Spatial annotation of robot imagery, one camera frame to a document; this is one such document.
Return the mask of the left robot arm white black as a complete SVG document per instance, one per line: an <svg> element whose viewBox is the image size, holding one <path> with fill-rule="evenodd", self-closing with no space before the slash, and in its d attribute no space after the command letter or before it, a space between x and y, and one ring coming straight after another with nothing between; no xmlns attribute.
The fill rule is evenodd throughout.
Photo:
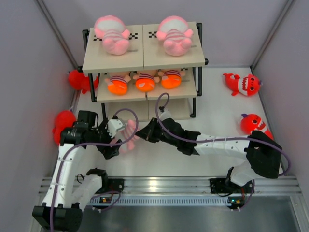
<svg viewBox="0 0 309 232"><path fill-rule="evenodd" d="M119 154L121 140L116 140L115 146L109 144L125 128L125 123L114 116L96 125L97 117L95 112L79 111L77 120L60 132L58 158L50 186L42 203L32 211L34 219L46 230L78 231L91 198L95 194L115 193L107 172L98 168L89 168L84 181L77 189L73 188L77 168L89 145L96 146L107 160Z"/></svg>

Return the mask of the pink striped plush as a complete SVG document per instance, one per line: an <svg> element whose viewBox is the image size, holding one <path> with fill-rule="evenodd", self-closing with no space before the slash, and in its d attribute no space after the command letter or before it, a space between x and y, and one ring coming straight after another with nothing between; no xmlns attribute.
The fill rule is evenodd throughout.
<svg viewBox="0 0 309 232"><path fill-rule="evenodd" d="M118 143L118 140L121 140L121 141L127 140L134 133L135 127L136 127L136 121L129 119L127 121L126 127L116 134L114 139L111 141L111 144ZM139 137L135 135L127 143L122 144L119 148L119 153L123 154L123 153L133 150L135 147L135 142L138 139Z"/></svg>
<svg viewBox="0 0 309 232"><path fill-rule="evenodd" d="M102 39L102 46L109 54L123 55L129 48L130 31L116 16L107 15L97 19L94 24L94 34Z"/></svg>

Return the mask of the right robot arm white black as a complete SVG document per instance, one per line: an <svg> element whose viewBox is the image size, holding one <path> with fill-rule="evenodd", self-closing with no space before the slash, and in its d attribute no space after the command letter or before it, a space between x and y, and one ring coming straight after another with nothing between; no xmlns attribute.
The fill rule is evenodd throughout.
<svg viewBox="0 0 309 232"><path fill-rule="evenodd" d="M230 168L226 188L236 192L256 178L276 179L280 175L281 146L261 131L241 137L216 137L181 127L172 118L158 121L152 118L136 136L150 142L164 142L185 155L222 155L244 162Z"/></svg>

